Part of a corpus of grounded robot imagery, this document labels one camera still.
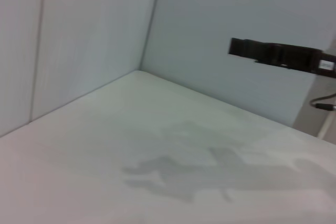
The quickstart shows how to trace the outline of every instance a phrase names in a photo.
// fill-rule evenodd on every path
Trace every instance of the white label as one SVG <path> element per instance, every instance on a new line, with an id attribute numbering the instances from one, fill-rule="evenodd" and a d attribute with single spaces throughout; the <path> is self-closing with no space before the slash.
<path id="1" fill-rule="evenodd" d="M 335 63 L 326 60 L 320 60 L 319 68 L 326 69 L 326 70 L 334 70 Z"/>

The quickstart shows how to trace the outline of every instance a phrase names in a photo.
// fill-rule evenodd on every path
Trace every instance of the white surface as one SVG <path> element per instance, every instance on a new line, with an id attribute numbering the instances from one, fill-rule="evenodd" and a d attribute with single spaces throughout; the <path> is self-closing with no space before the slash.
<path id="1" fill-rule="evenodd" d="M 0 223 L 335 224 L 336 146 L 134 72 L 0 141 Z"/>
<path id="2" fill-rule="evenodd" d="M 40 0 L 0 0 L 0 135 L 29 122 Z"/>
<path id="3" fill-rule="evenodd" d="M 33 118 L 139 67 L 154 0 L 45 0 Z"/>
<path id="4" fill-rule="evenodd" d="M 230 39 L 326 49 L 335 17 L 335 0 L 158 0 L 143 69 L 292 126 L 314 75 L 230 56 Z"/>

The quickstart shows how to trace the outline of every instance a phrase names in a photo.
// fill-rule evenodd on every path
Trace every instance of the white wall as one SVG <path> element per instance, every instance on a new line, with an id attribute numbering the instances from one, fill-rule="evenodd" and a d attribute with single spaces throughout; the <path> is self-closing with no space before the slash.
<path id="1" fill-rule="evenodd" d="M 33 119 L 139 67 L 154 0 L 45 0 Z"/>
<path id="2" fill-rule="evenodd" d="M 313 74 L 227 54 L 230 39 L 319 49 L 336 0 L 158 0 L 143 70 L 292 126 Z"/>
<path id="3" fill-rule="evenodd" d="M 0 0 L 0 135 L 29 122 L 40 0 Z"/>

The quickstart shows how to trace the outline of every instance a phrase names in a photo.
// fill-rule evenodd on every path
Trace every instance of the wire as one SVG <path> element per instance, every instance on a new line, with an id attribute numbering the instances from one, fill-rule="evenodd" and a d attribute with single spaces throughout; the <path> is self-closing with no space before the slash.
<path id="1" fill-rule="evenodd" d="M 335 97 L 336 97 L 336 93 L 335 93 L 335 94 L 328 95 L 328 96 L 326 96 L 326 97 L 315 98 L 315 99 L 311 100 L 311 101 L 309 102 L 309 104 L 310 104 L 310 106 L 316 108 L 316 104 L 315 104 L 315 102 L 317 102 L 317 101 L 322 101 L 322 100 L 326 100 L 326 99 L 330 99 L 330 98 L 335 98 Z"/>

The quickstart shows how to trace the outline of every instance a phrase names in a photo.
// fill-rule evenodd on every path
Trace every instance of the white floor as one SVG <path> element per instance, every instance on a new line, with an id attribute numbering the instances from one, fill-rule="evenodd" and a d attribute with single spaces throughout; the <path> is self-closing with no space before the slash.
<path id="1" fill-rule="evenodd" d="M 3 224 L 336 223 L 336 145 L 139 71 L 2 138 L 0 174 Z"/>

